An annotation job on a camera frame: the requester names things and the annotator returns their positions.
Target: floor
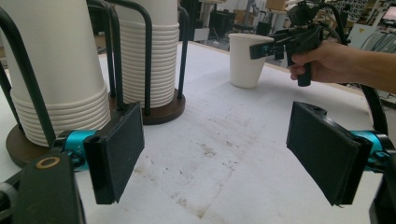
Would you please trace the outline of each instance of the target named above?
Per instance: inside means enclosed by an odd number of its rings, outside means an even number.
[[[210,47],[229,50],[229,42],[227,38],[221,38],[218,40],[208,40],[205,43]],[[286,67],[286,63],[282,61],[274,60],[272,57],[267,57],[267,63],[271,63],[278,66]],[[384,110],[387,116],[388,128],[389,128],[389,139],[396,146],[396,94],[389,94],[387,92],[379,92],[379,96],[384,103]]]

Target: black handle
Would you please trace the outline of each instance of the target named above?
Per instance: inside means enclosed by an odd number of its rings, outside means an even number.
[[[305,73],[298,76],[298,86],[307,87],[311,85],[311,63],[306,63],[304,65]]]

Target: white table surface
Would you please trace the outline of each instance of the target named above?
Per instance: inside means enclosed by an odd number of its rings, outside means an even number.
[[[382,175],[364,173],[352,205],[330,206],[286,148],[293,101],[323,107],[349,130],[372,130],[364,97],[320,83],[299,88],[272,65],[256,89],[239,89],[229,83],[227,52],[192,43],[184,95],[178,119],[144,127],[146,147],[120,203],[97,205],[89,172],[76,174],[88,223],[370,223]],[[6,150],[16,122],[3,94],[0,109],[6,180],[20,169]]]

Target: wooden base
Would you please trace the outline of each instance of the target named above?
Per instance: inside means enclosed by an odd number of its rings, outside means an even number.
[[[184,111],[186,98],[183,95],[181,99],[177,99],[177,93],[178,90],[175,90],[174,99],[168,105],[151,108],[149,115],[145,115],[144,109],[142,109],[143,124],[162,124],[178,118]],[[117,102],[116,98],[109,96],[108,101],[110,110],[115,109]],[[9,132],[6,140],[6,148],[12,161],[21,168],[50,150],[48,147],[41,147],[29,141],[24,131],[20,129],[18,125]]]

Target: human hand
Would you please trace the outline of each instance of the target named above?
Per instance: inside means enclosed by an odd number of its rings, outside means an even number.
[[[325,40],[317,49],[291,56],[295,64],[290,67],[290,77],[296,80],[299,75],[305,73],[304,64],[311,63],[311,79],[313,81],[353,82],[355,68],[358,66],[355,59],[360,53],[359,49]]]

